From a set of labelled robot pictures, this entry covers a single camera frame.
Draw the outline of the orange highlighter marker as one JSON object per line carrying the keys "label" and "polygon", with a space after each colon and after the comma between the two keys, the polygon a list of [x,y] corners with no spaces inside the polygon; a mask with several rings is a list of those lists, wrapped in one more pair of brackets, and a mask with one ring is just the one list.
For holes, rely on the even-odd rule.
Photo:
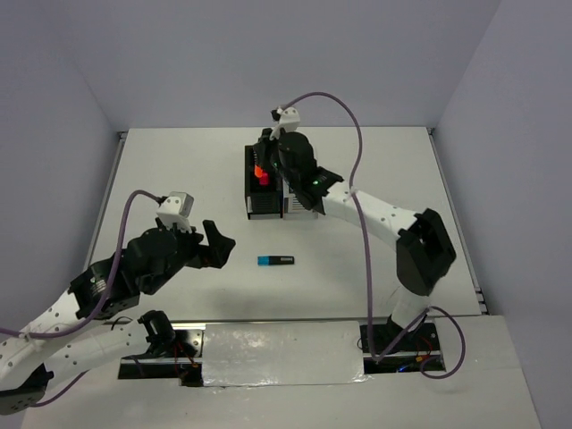
{"label": "orange highlighter marker", "polygon": [[259,165],[254,166],[254,174],[257,178],[262,178],[264,173],[264,170]]}

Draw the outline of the pink highlighter marker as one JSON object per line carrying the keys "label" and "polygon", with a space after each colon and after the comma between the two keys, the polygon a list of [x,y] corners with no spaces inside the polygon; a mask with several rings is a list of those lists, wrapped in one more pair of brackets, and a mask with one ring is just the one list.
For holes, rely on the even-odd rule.
{"label": "pink highlighter marker", "polygon": [[264,172],[262,174],[262,177],[260,178],[259,182],[260,182],[261,186],[268,186],[270,183],[269,175],[266,172]]}

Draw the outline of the blue highlighter marker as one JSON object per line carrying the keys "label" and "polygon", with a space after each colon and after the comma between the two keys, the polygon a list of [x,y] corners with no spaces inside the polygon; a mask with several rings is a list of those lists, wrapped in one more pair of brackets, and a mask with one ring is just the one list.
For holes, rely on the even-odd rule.
{"label": "blue highlighter marker", "polygon": [[258,266],[294,265],[293,256],[260,256],[257,258]]}

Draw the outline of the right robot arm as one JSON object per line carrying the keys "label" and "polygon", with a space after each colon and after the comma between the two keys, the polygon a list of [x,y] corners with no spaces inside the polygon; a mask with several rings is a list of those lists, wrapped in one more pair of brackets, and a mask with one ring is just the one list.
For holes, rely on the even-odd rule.
{"label": "right robot arm", "polygon": [[282,179],[305,210],[357,226],[363,240],[375,237],[394,251],[401,292],[388,320],[389,340],[397,349],[411,348],[437,282],[457,259],[442,217],[431,208],[415,212],[355,189],[318,164],[300,132],[264,129],[253,149],[256,168]]}

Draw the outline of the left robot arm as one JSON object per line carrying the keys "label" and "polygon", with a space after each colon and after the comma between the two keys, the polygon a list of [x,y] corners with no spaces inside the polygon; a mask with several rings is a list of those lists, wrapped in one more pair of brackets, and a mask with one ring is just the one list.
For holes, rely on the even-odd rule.
{"label": "left robot arm", "polygon": [[162,357],[178,338],[161,310],[94,337],[81,334],[157,293],[184,268],[221,269],[236,246],[211,220],[203,232],[158,222],[95,262],[41,316],[1,343],[1,413],[49,404],[46,391],[65,380],[76,383],[94,367],[116,358]]}

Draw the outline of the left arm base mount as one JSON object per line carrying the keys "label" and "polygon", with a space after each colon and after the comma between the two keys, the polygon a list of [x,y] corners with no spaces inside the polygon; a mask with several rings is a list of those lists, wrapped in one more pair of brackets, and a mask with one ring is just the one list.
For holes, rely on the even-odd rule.
{"label": "left arm base mount", "polygon": [[205,326],[172,324],[167,315],[151,310],[137,322],[145,329],[145,352],[122,357],[119,380],[173,379],[180,386],[204,386],[202,357]]}

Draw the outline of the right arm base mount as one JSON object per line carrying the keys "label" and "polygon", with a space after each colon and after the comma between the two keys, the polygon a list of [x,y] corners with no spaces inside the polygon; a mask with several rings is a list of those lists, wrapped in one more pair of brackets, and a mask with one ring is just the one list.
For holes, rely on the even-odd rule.
{"label": "right arm base mount", "polygon": [[363,354],[365,374],[418,373],[425,363],[426,372],[444,372],[442,348],[434,322],[423,320],[411,332],[407,333],[380,362],[371,356],[367,325],[359,325],[360,334],[357,347]]}

